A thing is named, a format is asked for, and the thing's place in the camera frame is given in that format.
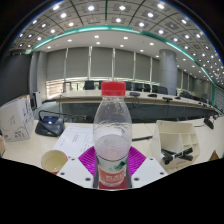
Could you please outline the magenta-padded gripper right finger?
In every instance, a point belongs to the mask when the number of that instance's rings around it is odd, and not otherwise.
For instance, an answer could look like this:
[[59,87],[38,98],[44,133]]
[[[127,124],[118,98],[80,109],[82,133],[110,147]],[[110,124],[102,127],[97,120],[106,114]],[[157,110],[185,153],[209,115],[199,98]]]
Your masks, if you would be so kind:
[[153,157],[146,157],[131,147],[127,162],[127,187],[141,188],[167,176],[167,172]]

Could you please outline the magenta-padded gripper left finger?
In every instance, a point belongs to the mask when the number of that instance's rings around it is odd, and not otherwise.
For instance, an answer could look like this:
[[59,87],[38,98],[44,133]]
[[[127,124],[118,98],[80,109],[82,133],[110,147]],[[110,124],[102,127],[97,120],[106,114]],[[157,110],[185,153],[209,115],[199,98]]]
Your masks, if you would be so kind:
[[84,188],[97,188],[99,175],[94,147],[87,149],[78,158],[69,158],[58,176]]

